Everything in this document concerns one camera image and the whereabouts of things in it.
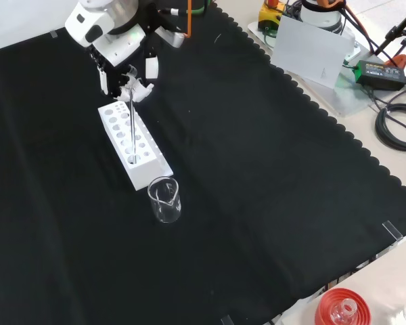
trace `orange tube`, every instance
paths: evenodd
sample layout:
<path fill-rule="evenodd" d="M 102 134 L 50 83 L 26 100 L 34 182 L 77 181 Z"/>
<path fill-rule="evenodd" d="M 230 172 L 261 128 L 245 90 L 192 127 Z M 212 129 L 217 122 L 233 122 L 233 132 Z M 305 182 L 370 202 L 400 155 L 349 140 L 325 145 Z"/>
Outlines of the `orange tube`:
<path fill-rule="evenodd" d="M 346 5 L 346 11 L 352 16 L 353 20 L 358 24 L 359 27 L 361 27 L 364 30 L 364 33 L 368 36 L 368 33 L 365 30 L 364 25 L 362 25 L 361 21 L 355 16 L 352 9 L 348 5 Z"/>
<path fill-rule="evenodd" d="M 192 29 L 192 0 L 188 0 L 188 28 L 186 37 L 191 37 L 191 29 Z"/>

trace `black cable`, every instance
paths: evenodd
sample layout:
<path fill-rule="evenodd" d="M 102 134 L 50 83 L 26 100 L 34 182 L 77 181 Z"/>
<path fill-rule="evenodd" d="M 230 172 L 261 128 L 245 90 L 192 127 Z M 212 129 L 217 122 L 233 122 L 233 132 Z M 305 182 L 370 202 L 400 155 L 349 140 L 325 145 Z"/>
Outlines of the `black cable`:
<path fill-rule="evenodd" d="M 390 61 L 392 64 L 394 64 L 395 66 L 398 66 L 397 63 L 392 59 L 392 57 L 390 57 L 384 50 L 382 50 L 380 48 L 380 46 L 378 44 L 376 44 L 376 42 L 374 42 L 372 39 L 370 39 L 370 37 L 367 35 L 367 33 L 361 28 L 359 27 L 359 25 L 353 21 L 353 19 L 346 13 L 340 10 L 340 13 L 346 17 L 346 19 L 367 39 L 367 42 L 370 44 L 375 45 L 379 51 L 381 51 Z"/>
<path fill-rule="evenodd" d="M 287 0 L 286 4 L 284 5 L 284 11 L 283 11 L 283 15 L 285 15 L 287 17 L 289 17 L 289 13 L 288 13 L 288 8 L 290 7 L 289 2 L 290 2 L 290 0 Z"/>
<path fill-rule="evenodd" d="M 343 29 L 341 30 L 340 36 L 343 35 L 344 29 L 346 28 L 346 23 L 347 23 L 347 18 L 344 16 L 344 24 L 343 24 Z"/>
<path fill-rule="evenodd" d="M 355 68 L 354 66 L 347 66 L 346 64 L 343 64 L 343 67 L 344 67 L 344 68 L 351 69 L 351 70 L 356 70 L 356 69 L 357 69 L 357 68 Z"/>
<path fill-rule="evenodd" d="M 280 10 L 280 9 L 278 9 L 277 7 L 272 7 L 271 5 L 269 5 L 269 4 L 267 3 L 267 1 L 265 1 L 265 5 L 266 5 L 270 10 L 275 10 L 276 12 L 279 12 L 279 13 L 283 14 L 284 16 L 287 16 L 287 17 L 288 17 L 287 12 L 286 12 L 285 10 Z"/>
<path fill-rule="evenodd" d="M 370 48 L 370 53 L 374 53 L 374 48 L 373 45 L 371 44 L 371 40 L 369 39 L 368 33 L 367 31 L 364 29 L 363 25 L 361 24 L 361 22 L 359 21 L 359 19 L 354 15 L 354 13 L 351 11 L 351 9 L 349 7 L 345 7 L 344 11 L 340 11 L 340 13 L 362 34 L 364 35 L 365 39 L 368 42 L 369 48 Z"/>
<path fill-rule="evenodd" d="M 271 46 L 271 45 L 268 43 L 268 41 L 266 40 L 266 36 L 268 36 L 268 34 L 263 33 L 263 41 L 264 41 L 265 45 L 266 45 L 267 47 L 269 47 L 270 49 L 273 49 L 273 46 Z"/>
<path fill-rule="evenodd" d="M 263 34 L 265 34 L 266 36 L 271 37 L 272 39 L 276 39 L 276 38 L 277 38 L 277 36 L 276 36 L 276 35 L 269 33 L 269 31 L 268 31 L 268 30 L 266 30 L 266 31 L 267 31 L 267 32 L 266 32 L 266 33 L 263 33 Z"/>
<path fill-rule="evenodd" d="M 375 130 L 376 134 L 379 137 L 380 141 L 382 141 L 384 144 L 386 144 L 388 147 L 393 148 L 398 151 L 404 151 L 406 152 L 406 142 L 401 141 L 397 139 L 389 130 L 387 124 L 386 124 L 386 119 L 390 119 L 393 122 L 399 124 L 400 126 L 404 127 L 406 129 L 406 124 L 403 124 L 402 122 L 396 120 L 395 118 L 391 117 L 389 114 L 391 112 L 404 112 L 406 113 L 406 104 L 393 104 L 393 102 L 402 96 L 403 94 L 406 93 L 406 90 L 400 92 L 396 96 L 394 96 L 389 102 L 385 102 L 384 100 L 381 100 L 380 98 L 377 98 L 374 95 L 374 91 L 370 90 L 367 91 L 372 100 L 374 101 L 374 104 L 376 107 L 379 109 L 378 117 L 376 118 L 375 122 Z M 382 102 L 383 104 L 386 104 L 384 108 L 380 107 L 378 102 Z"/>
<path fill-rule="evenodd" d="M 302 7 L 302 1 L 296 0 L 291 5 L 288 5 L 288 2 L 286 3 L 285 16 L 299 20 L 299 11 Z"/>

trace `white paper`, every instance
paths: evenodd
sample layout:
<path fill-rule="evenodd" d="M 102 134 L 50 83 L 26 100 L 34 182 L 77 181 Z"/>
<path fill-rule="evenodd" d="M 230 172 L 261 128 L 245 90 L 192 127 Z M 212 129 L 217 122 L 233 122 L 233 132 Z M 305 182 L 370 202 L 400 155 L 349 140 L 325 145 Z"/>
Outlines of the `white paper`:
<path fill-rule="evenodd" d="M 271 63 L 333 89 L 350 50 L 348 39 L 283 16 Z"/>

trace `power adapter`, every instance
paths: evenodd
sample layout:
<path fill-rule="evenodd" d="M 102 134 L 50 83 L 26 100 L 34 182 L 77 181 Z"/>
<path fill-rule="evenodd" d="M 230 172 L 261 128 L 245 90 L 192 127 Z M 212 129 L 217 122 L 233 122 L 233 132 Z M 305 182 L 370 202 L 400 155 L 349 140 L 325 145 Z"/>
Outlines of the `power adapter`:
<path fill-rule="evenodd" d="M 358 84 L 376 90 L 398 91 L 406 85 L 405 72 L 395 66 L 359 61 L 353 73 Z"/>

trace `test tube rack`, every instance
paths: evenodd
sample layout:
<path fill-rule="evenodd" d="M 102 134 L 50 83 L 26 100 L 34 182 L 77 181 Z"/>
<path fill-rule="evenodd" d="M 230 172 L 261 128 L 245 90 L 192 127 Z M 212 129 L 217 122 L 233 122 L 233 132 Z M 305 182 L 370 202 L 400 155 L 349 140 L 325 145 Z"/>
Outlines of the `test tube rack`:
<path fill-rule="evenodd" d="M 173 175 L 165 157 L 137 113 L 135 113 L 137 163 L 132 163 L 131 120 L 126 103 L 115 102 L 98 108 L 98 112 L 106 133 L 136 190 L 149 186 L 158 177 Z"/>

